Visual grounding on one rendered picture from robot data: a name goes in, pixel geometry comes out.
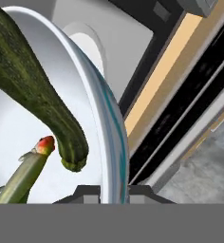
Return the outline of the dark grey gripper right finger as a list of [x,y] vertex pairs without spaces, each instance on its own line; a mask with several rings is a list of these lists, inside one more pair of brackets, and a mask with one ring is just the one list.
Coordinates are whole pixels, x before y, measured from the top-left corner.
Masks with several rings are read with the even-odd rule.
[[130,185],[129,201],[131,204],[173,204],[172,200],[156,195],[148,185]]

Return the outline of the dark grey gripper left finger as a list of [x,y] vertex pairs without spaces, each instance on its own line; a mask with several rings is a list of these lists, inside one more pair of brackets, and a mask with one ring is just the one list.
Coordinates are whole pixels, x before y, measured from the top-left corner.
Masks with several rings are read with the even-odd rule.
[[101,187],[99,185],[79,185],[71,196],[55,201],[55,204],[100,204]]

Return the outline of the green squash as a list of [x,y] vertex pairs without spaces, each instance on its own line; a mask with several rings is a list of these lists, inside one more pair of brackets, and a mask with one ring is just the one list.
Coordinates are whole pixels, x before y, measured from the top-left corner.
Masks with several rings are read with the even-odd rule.
[[52,131],[63,166],[81,172],[89,153],[84,130],[51,84],[22,30],[2,8],[0,89]]

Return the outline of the white microwave turntable plate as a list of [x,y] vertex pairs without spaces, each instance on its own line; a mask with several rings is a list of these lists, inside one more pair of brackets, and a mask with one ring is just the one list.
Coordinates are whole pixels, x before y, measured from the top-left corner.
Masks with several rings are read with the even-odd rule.
[[103,43],[97,32],[83,22],[72,22],[63,32],[83,51],[102,76],[107,78],[107,60]]

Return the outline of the black microwave oven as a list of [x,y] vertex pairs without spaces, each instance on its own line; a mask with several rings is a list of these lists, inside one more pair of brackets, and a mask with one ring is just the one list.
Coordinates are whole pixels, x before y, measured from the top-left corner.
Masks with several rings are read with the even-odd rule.
[[63,30],[87,26],[105,56],[106,80],[127,116],[185,17],[177,0],[0,0],[35,10]]

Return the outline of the green fish with red head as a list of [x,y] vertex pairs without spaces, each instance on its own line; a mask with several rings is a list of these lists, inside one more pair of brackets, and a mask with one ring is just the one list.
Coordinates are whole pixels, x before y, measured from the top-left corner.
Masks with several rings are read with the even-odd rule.
[[55,150],[52,136],[40,138],[32,149],[23,154],[21,162],[8,182],[0,186],[0,204],[17,204],[28,202],[29,192],[40,176],[47,159]]

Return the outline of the black cupboard run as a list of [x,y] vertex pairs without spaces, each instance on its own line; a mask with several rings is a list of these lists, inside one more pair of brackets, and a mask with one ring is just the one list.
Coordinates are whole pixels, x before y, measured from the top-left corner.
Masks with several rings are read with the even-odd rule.
[[130,159],[130,184],[156,171],[223,88],[224,24]]

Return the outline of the white bowl with teal rim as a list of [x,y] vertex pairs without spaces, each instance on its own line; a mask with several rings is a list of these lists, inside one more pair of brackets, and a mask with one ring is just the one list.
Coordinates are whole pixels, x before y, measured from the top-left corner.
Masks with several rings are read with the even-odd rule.
[[72,195],[79,185],[99,185],[102,203],[126,203],[127,135],[117,101],[102,74],[46,17],[23,7],[2,9],[22,30],[51,84],[78,120],[89,153],[81,172],[67,170],[52,131],[0,89],[0,186],[19,167],[23,154],[40,138],[52,136],[55,150],[32,186],[28,202],[55,202]]

